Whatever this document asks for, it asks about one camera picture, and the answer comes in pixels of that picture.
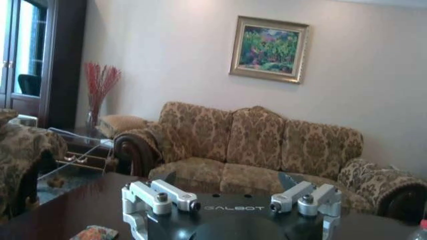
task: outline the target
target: floor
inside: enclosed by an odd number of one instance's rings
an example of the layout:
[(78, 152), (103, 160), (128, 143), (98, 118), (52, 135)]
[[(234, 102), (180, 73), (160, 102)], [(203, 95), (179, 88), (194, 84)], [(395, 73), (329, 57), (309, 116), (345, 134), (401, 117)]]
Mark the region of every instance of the floor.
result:
[(64, 179), (64, 185), (62, 188), (54, 188), (48, 186), (47, 181), (55, 177), (55, 174), (39, 180), (38, 182), (38, 196), (40, 204), (46, 204), (48, 201), (58, 198), (72, 189), (88, 184), (103, 176), (102, 171), (76, 166), (66, 167), (59, 171), (58, 174)]

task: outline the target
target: screw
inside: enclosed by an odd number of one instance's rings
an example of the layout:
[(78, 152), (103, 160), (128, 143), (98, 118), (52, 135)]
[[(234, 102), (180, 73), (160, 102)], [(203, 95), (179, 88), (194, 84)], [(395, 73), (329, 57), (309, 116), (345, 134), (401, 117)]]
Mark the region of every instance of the screw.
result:
[(278, 212), (281, 211), (281, 209), (282, 209), (282, 206), (281, 206), (281, 204), (279, 204), (278, 202), (273, 202), (273, 203), (270, 204), (270, 209), (271, 209), (271, 211), (273, 211), (274, 213), (278, 213)]
[(190, 203), (190, 211), (191, 212), (198, 212), (200, 210), (202, 204), (200, 202), (192, 201)]
[(156, 196), (160, 203), (164, 203), (168, 200), (168, 195), (164, 192), (160, 192)]
[(302, 200), (306, 204), (313, 204), (314, 203), (314, 196), (311, 194), (307, 194), (302, 197)]

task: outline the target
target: glass vase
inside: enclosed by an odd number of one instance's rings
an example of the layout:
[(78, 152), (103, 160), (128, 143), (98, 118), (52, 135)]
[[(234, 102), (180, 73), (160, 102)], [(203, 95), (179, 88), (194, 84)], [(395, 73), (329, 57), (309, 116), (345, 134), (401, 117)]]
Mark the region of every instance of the glass vase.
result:
[(86, 119), (86, 128), (88, 130), (94, 130), (99, 124), (99, 117), (100, 111), (96, 109), (90, 109), (87, 112), (87, 119)]

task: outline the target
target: sofa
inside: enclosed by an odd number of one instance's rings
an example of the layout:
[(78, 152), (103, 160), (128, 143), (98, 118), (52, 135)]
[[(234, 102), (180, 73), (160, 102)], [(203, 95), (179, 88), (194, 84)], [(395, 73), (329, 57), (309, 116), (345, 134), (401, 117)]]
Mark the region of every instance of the sofa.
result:
[(63, 159), (67, 144), (54, 132), (8, 123), (16, 111), (0, 109), (0, 224), (39, 206), (40, 168)]
[(255, 106), (237, 111), (166, 103), (159, 121), (115, 136), (115, 154), (130, 174), (176, 172), (178, 187), (195, 193), (273, 195), (286, 172), (315, 185), (333, 184), (350, 212), (415, 223), (427, 183), (362, 159), (355, 129), (289, 119)]

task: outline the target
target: gold picture frame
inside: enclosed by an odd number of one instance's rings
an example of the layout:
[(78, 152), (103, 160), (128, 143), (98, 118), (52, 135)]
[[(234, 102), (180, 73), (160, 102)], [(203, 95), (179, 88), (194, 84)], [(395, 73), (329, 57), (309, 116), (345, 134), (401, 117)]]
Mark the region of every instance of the gold picture frame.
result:
[(230, 74), (301, 84), (309, 36), (307, 24), (239, 16)]

